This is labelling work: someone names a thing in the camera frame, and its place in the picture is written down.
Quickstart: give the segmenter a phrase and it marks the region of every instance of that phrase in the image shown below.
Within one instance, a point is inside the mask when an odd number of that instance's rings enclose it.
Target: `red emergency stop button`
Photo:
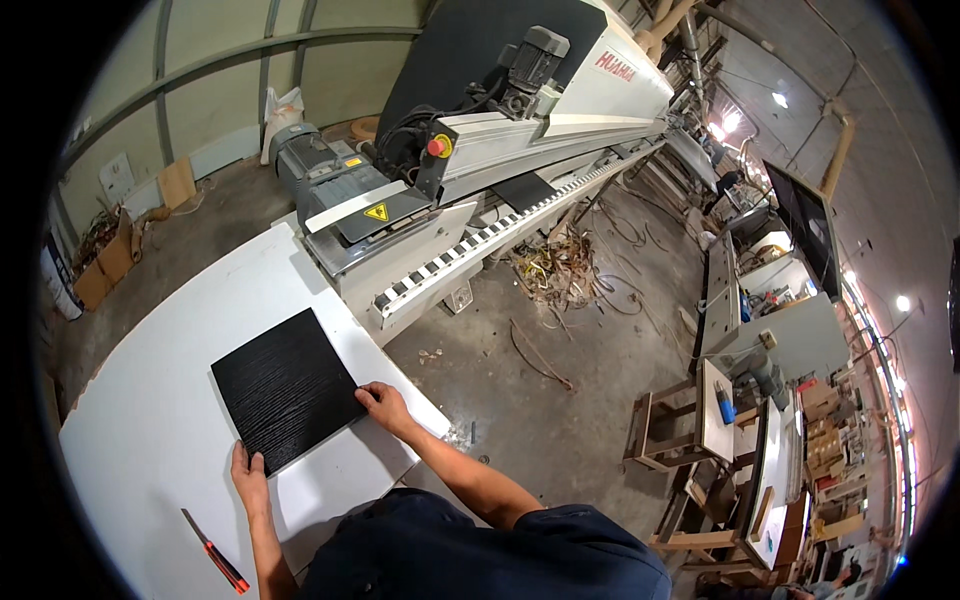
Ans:
[[[453,154],[453,140],[443,133],[437,133],[426,143],[426,153],[438,158],[447,158]]]
[[[427,142],[426,153],[431,156],[439,156],[444,150],[446,150],[446,146],[439,139],[431,139]]]

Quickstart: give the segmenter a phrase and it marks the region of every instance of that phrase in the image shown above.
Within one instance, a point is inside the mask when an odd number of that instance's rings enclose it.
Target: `dust collection pipe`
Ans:
[[[641,30],[634,35],[636,45],[642,50],[654,63],[660,62],[660,55],[663,54],[663,39],[677,27],[680,20],[690,11],[690,7],[700,2],[700,0],[680,0],[673,10],[670,8],[671,0],[661,0],[657,5],[657,14],[654,15],[654,25],[649,30]]]
[[[715,8],[709,7],[705,4],[698,4],[693,8],[702,12],[706,16],[715,18],[727,27],[746,37],[760,48],[763,48],[772,54],[774,58],[782,62],[784,66],[793,71],[794,75],[799,77],[800,80],[813,91],[813,93],[815,93],[821,100],[824,101],[824,113],[829,111],[837,118],[838,121],[840,121],[840,125],[843,127],[843,129],[840,131],[840,137],[837,138],[837,145],[833,149],[833,156],[830,158],[830,163],[827,165],[827,170],[824,172],[824,176],[820,180],[819,185],[820,191],[824,194],[824,196],[827,198],[827,202],[829,203],[833,198],[834,190],[836,190],[837,181],[840,179],[840,172],[843,170],[843,163],[847,158],[847,152],[850,150],[850,146],[853,143],[854,125],[853,119],[850,116],[850,112],[838,98],[831,98],[830,95],[827,94],[820,86],[816,85],[816,83],[810,80],[803,71],[794,66],[790,60],[783,55],[783,52],[781,52],[777,46],[764,39],[764,37],[758,32],[747,27],[725,12],[720,12]]]
[[[708,115],[707,103],[704,101],[704,76],[700,64],[700,45],[697,43],[696,26],[693,24],[693,14],[690,11],[687,11],[684,18],[680,20],[680,37],[686,52],[693,60],[690,64],[690,78],[693,80],[693,89],[697,93],[697,100],[700,101],[700,111],[703,113],[703,120],[706,123]]]

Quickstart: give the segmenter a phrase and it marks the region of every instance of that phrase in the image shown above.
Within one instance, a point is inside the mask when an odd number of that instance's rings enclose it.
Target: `hand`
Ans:
[[[267,476],[263,472],[263,454],[256,452],[251,460],[243,443],[237,440],[233,445],[230,479],[247,509],[247,519],[270,516],[270,491],[267,489]]]
[[[404,442],[420,427],[407,411],[403,396],[392,385],[371,381],[360,386],[353,395],[367,408],[373,420]]]

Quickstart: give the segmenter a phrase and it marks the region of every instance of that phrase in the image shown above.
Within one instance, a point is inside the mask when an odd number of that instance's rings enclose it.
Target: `dark blue shirt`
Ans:
[[[571,504],[478,528],[434,493],[393,490],[317,550],[299,598],[631,598],[667,600],[646,545]]]

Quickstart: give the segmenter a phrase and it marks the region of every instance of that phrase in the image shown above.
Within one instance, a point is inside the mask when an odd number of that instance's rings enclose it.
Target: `orange box cutter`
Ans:
[[[183,516],[186,517],[186,520],[190,523],[190,527],[193,527],[193,531],[197,534],[197,537],[200,538],[200,542],[204,545],[204,552],[206,556],[210,557],[210,560],[217,565],[217,568],[220,569],[220,572],[224,574],[224,577],[227,578],[227,581],[233,586],[233,589],[236,589],[238,594],[250,589],[250,584],[244,581],[244,578],[240,576],[240,573],[237,572],[233,565],[224,558],[223,554],[220,554],[220,550],[217,550],[217,547],[213,545],[213,542],[208,540],[204,535],[204,532],[200,531],[200,527],[197,527],[197,523],[194,522],[193,517],[190,516],[190,513],[186,509],[180,509],[183,511]]]

